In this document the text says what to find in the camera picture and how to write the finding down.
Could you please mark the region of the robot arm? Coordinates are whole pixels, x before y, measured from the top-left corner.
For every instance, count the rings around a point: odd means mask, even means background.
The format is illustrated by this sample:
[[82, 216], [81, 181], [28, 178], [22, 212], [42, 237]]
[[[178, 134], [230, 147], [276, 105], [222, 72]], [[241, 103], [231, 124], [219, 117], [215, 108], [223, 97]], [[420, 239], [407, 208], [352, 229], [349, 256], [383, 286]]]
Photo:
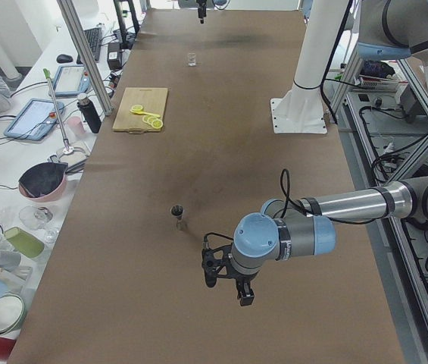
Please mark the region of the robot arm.
[[[364, 1], [358, 54], [364, 60], [415, 57], [422, 61], [428, 90], [428, 1]], [[421, 215], [428, 220], [428, 177], [394, 181], [350, 193], [318, 198], [289, 197], [289, 173], [283, 171], [282, 199], [272, 199], [238, 224], [223, 257], [203, 262], [205, 281], [213, 286], [220, 270], [236, 282], [242, 306], [255, 294], [251, 281], [267, 260], [320, 255], [336, 245], [335, 223], [365, 224], [383, 218]]]

